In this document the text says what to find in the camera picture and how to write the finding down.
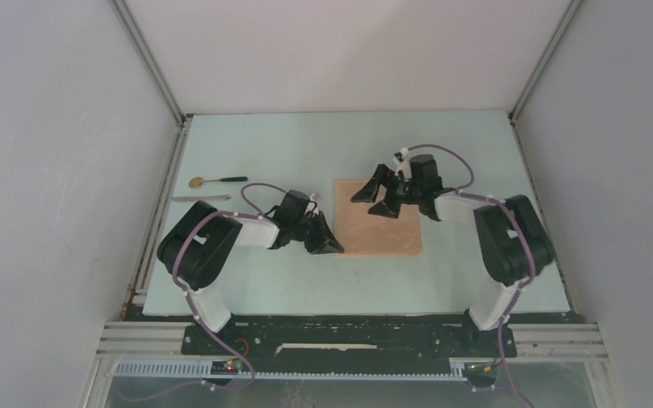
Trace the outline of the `peach cloth napkin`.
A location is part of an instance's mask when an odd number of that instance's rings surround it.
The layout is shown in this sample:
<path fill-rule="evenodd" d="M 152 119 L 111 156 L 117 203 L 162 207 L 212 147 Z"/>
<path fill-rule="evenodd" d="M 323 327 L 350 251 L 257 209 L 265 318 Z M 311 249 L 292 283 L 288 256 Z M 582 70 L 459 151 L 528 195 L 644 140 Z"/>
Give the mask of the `peach cloth napkin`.
<path fill-rule="evenodd" d="M 366 181 L 336 180 L 333 233 L 344 248 L 343 257 L 417 256 L 423 251 L 420 212 L 403 206 L 398 218 L 383 218 L 368 212 L 371 203 L 353 203 L 351 196 Z"/>

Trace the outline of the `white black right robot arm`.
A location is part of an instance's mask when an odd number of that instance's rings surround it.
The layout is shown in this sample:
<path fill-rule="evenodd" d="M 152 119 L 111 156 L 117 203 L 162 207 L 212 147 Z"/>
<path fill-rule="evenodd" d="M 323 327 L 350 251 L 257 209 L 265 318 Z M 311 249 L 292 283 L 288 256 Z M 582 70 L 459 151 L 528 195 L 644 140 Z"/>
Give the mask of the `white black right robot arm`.
<path fill-rule="evenodd" d="M 488 274 L 466 311 L 471 326 L 460 333 L 463 349 L 472 355 L 493 346 L 492 330 L 508 322 L 520 294 L 555 259 L 554 244 L 527 196 L 497 199 L 445 187 L 435 164 L 414 166 L 410 178 L 380 164 L 350 200 L 370 204 L 369 214 L 385 218 L 398 218 L 402 206 L 415 205 L 434 221 L 471 219 Z"/>

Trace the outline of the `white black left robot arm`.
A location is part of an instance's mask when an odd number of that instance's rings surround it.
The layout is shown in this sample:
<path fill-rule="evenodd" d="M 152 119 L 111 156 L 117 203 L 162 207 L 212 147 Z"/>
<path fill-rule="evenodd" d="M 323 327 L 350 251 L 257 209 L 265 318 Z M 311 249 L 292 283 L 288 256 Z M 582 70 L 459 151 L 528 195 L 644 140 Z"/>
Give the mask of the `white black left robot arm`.
<path fill-rule="evenodd" d="M 227 326 L 232 311 L 215 281 L 232 250 L 276 250 L 296 241 L 311 255 L 337 254 L 344 247 L 329 228 L 324 212 L 307 198 L 272 207 L 266 214 L 220 211 L 196 201 L 162 239 L 157 258 L 185 296 L 195 320 L 206 328 L 202 343 L 215 354 L 231 350 L 235 332 Z"/>

